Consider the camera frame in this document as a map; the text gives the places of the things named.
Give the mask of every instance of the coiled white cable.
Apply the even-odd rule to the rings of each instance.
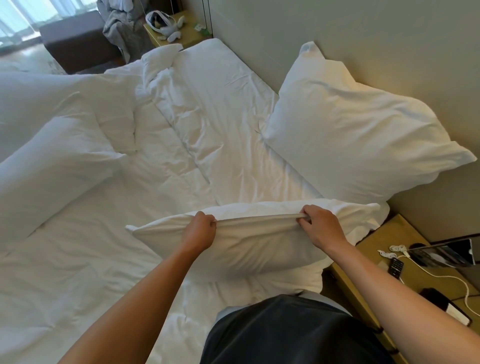
[[[455,276],[436,276],[436,275],[430,273],[429,271],[427,271],[426,269],[423,269],[422,266],[418,265],[417,262],[415,262],[412,258],[410,258],[410,254],[408,254],[408,252],[407,252],[407,247],[404,246],[404,245],[392,245],[392,246],[389,247],[389,249],[390,249],[391,252],[400,252],[403,255],[397,256],[397,254],[395,254],[395,253],[386,253],[382,250],[379,250],[378,252],[380,253],[381,256],[384,256],[385,258],[389,258],[389,259],[392,259],[392,258],[397,258],[397,259],[407,258],[407,259],[410,259],[412,262],[415,263],[416,266],[418,266],[425,273],[430,274],[432,277],[435,277],[435,278],[454,278],[454,279],[457,279],[460,282],[462,282],[465,285],[465,288],[467,290],[467,293],[465,294],[465,298],[464,298],[465,307],[468,308],[471,312],[473,312],[474,314],[476,314],[477,316],[480,317],[480,315],[477,314],[475,311],[473,311],[470,308],[470,306],[468,305],[468,296],[470,295],[470,289],[468,288],[467,283],[463,279],[461,279],[459,277],[455,277]]]

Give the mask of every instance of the dark t-shirt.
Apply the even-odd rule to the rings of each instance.
[[[359,364],[394,361],[360,321],[328,304],[280,295],[220,319],[200,364]]]

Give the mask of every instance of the wooden nightstand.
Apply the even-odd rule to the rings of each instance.
[[[367,258],[369,258],[375,264],[385,262],[389,264],[389,259],[383,258],[377,252],[377,250],[383,250],[389,252],[388,248],[391,245],[405,245],[409,247],[413,243],[428,244],[423,236],[421,236],[402,216],[396,215],[393,219],[382,225],[374,233],[362,240],[357,249],[360,250]],[[473,322],[470,328],[480,334],[480,318],[471,313],[466,307],[463,300],[458,300],[459,297],[465,296],[465,286],[456,279],[448,278],[435,278],[424,271],[422,271],[413,262],[407,259],[402,259],[405,263],[402,270],[401,278],[404,283],[415,292],[420,292],[423,288],[433,287],[447,296],[450,300],[455,300],[455,304],[460,307]],[[432,274],[455,276],[467,280],[453,268],[426,268]],[[372,327],[377,332],[377,337],[380,342],[389,350],[393,355],[393,359],[397,363],[407,363],[401,353],[396,353],[395,343],[392,339],[383,331],[377,318],[368,307],[367,303],[360,295],[358,290],[353,285],[352,281],[346,276],[344,271],[340,267],[333,263],[330,267],[330,271],[336,279],[337,285],[343,291],[350,303],[355,307],[363,321]],[[470,288],[470,295],[477,295],[479,291],[468,283]],[[469,306],[476,312],[480,312],[480,297],[472,297],[468,301]]]
[[[181,31],[181,38],[175,40],[172,43],[168,43],[166,40],[158,39],[161,36],[160,33],[154,31],[147,23],[144,24],[144,28],[147,31],[148,35],[150,36],[150,40],[152,41],[155,47],[166,46],[167,44],[173,43],[180,43],[183,45],[183,48],[188,48],[194,46],[197,43],[200,43],[202,40],[210,39],[212,36],[204,36],[200,32],[197,32],[193,26],[197,23],[193,15],[188,11],[179,12],[177,14],[173,14],[173,18],[175,21],[184,15],[185,16],[185,23],[183,27],[180,29]]]

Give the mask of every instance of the white bed sheet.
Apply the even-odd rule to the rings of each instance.
[[[142,64],[114,72],[141,75]],[[142,89],[139,76],[138,152],[129,164],[1,258],[0,362],[55,363],[160,262],[125,225],[142,226],[230,202],[320,196],[259,139],[256,125],[268,116],[277,96],[220,41],[181,52],[173,67],[150,84],[154,102]],[[178,97],[169,105],[162,95]],[[182,100],[186,105],[178,104]],[[189,121],[185,117],[192,100],[208,123],[197,128],[198,143],[193,144],[195,133],[177,128],[182,120]],[[175,129],[159,109],[171,117]],[[215,153],[219,138],[221,153]],[[356,231],[352,238],[366,233]],[[184,282],[148,362],[199,362],[219,310],[279,293],[320,291],[321,272],[329,264],[326,259],[231,282]]]

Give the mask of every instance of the person's right arm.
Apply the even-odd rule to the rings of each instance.
[[[343,269],[410,364],[480,363],[480,336],[350,245],[333,213],[315,205],[301,212],[312,221],[299,219],[300,226]]]

